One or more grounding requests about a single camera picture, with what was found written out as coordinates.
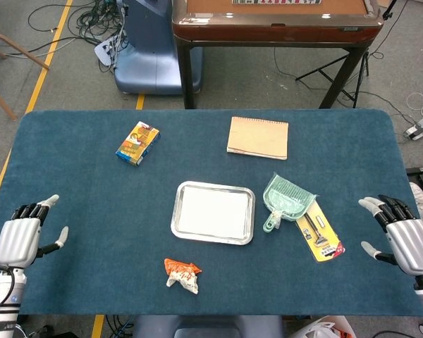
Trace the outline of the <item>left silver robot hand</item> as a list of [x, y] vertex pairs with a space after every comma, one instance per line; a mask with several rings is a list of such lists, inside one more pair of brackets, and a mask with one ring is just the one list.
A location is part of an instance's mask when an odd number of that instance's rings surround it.
[[65, 226], [59, 238], [45, 246], [39, 245], [42, 226], [50, 209], [59, 200], [54, 194], [38, 203], [22, 205], [14, 210], [0, 233], [0, 270], [26, 269], [37, 258], [63, 248], [69, 227]]

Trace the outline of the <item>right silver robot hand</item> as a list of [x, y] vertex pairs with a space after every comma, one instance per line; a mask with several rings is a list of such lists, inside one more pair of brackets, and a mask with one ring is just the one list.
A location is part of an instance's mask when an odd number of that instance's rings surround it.
[[423, 221], [403, 201], [386, 195], [368, 196], [358, 204], [381, 226], [392, 250], [385, 253], [369, 242], [361, 242], [365, 252], [377, 261], [398, 266], [408, 275], [423, 275]]

